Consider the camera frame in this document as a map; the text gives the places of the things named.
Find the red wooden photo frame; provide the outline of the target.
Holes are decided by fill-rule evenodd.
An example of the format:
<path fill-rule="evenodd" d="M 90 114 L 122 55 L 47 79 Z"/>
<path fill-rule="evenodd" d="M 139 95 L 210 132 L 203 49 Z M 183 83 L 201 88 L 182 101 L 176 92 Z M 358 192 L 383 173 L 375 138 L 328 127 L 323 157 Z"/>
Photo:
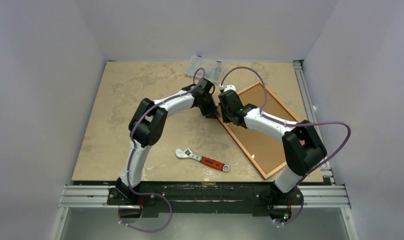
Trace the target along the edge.
<path fill-rule="evenodd" d="M 267 96 L 264 111 L 284 120 L 300 121 L 300 118 L 269 89 Z M 221 114 L 218 121 L 263 179 L 268 179 L 286 166 L 283 145 L 275 137 L 233 123 L 224 123 Z"/>

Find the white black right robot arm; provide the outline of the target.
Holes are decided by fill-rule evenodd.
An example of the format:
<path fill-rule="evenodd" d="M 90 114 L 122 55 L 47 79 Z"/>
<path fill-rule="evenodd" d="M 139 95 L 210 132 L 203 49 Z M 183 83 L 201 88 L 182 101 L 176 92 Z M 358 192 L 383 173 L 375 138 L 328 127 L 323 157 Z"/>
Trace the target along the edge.
<path fill-rule="evenodd" d="M 287 200 L 298 182 L 327 156 L 316 129 L 307 120 L 285 121 L 253 104 L 243 105 L 234 90 L 219 94 L 219 106 L 224 123 L 256 130 L 281 141 L 287 166 L 270 190 L 271 199 L 278 204 Z"/>

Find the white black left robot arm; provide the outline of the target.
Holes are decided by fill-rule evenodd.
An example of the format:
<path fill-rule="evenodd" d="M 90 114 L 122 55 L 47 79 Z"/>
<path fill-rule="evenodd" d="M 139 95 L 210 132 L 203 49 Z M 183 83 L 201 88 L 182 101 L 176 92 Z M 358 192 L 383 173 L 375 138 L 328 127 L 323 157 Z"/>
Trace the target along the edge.
<path fill-rule="evenodd" d="M 202 116 L 214 119 L 218 113 L 213 100 L 215 86 L 205 78 L 182 88 L 178 93 L 159 100 L 143 99 L 128 129 L 130 151 L 124 173 L 117 179 L 115 189 L 126 204 L 137 202 L 142 170 L 153 145 L 161 138 L 168 117 L 191 108 L 199 108 Z"/>

